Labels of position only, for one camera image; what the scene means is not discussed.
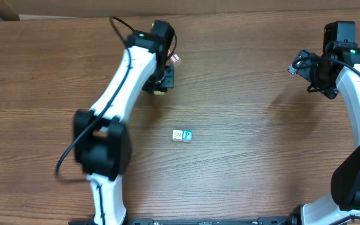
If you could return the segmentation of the wooden block with pretzel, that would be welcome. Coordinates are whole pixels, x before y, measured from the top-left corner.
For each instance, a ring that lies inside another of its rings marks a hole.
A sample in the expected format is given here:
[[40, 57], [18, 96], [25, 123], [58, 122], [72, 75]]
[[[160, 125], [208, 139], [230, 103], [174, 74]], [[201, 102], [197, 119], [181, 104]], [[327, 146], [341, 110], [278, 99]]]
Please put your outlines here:
[[176, 142], [183, 141], [183, 130], [173, 130], [172, 131], [172, 140]]

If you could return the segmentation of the wooden block blue letter P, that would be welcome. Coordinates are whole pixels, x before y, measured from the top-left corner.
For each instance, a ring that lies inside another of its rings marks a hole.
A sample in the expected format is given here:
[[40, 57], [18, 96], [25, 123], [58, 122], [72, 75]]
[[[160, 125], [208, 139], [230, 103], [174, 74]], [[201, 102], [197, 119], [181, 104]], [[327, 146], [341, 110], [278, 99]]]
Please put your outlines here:
[[182, 141], [190, 143], [193, 140], [193, 132], [190, 130], [184, 130], [182, 132]]

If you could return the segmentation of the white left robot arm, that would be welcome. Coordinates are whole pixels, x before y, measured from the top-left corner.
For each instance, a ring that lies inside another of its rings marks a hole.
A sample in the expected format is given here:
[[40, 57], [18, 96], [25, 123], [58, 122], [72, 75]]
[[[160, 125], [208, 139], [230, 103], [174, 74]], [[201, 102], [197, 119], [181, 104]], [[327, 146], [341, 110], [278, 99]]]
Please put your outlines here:
[[95, 213], [89, 224], [125, 224], [123, 176], [133, 148], [127, 122], [134, 104], [146, 91], [166, 92], [174, 86], [174, 68], [166, 64], [176, 33], [134, 31], [124, 40], [122, 61], [90, 110], [78, 110], [69, 146], [89, 181]]

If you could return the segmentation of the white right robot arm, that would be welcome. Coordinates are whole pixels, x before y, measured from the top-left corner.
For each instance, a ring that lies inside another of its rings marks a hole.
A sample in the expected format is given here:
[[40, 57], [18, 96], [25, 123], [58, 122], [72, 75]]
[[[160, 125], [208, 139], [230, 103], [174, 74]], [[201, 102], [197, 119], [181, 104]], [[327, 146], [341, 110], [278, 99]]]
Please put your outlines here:
[[347, 224], [360, 220], [360, 48], [337, 47], [318, 56], [302, 50], [288, 71], [310, 85], [307, 91], [329, 99], [341, 94], [352, 127], [355, 150], [333, 172], [331, 190], [295, 208], [288, 224]]

